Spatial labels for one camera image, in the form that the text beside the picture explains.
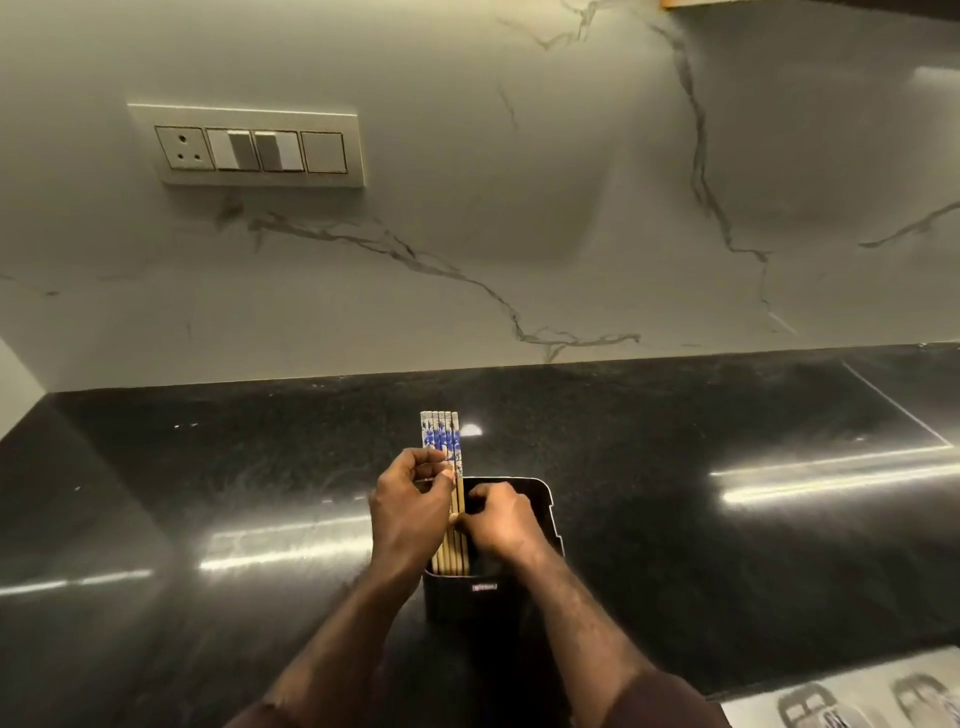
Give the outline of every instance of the wall switch panel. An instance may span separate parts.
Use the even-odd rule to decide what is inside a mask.
[[[128,104],[167,184],[362,187],[353,113]]]

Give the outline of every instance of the light switch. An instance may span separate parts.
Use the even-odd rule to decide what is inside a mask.
[[[207,129],[210,151],[217,169],[257,171],[260,163],[253,150],[250,132],[245,129]]]
[[[347,173],[344,136],[341,133],[304,132],[302,136],[308,172]]]
[[[253,141],[265,172],[302,172],[296,132],[254,132]]]

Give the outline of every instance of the forearm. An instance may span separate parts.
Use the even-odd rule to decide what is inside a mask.
[[[654,666],[552,548],[531,549],[516,567],[543,613],[578,728],[599,728],[617,697]]]
[[[407,596],[407,587],[393,577],[365,571],[265,701],[299,728],[356,725],[383,643]]]

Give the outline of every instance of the hand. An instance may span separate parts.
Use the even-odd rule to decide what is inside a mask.
[[[467,530],[481,551],[518,566],[525,559],[541,554],[544,546],[551,548],[537,523],[530,499],[515,491],[510,483],[481,483],[470,491],[470,497],[487,499],[483,511],[450,518]]]
[[[433,478],[421,493],[414,480]],[[409,596],[447,529],[454,474],[439,450],[409,448],[376,480],[370,496],[373,527],[371,573],[398,581]]]

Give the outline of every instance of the electrical socket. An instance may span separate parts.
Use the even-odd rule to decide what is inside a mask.
[[[212,170],[213,159],[206,148],[203,129],[193,127],[156,127],[171,169]]]

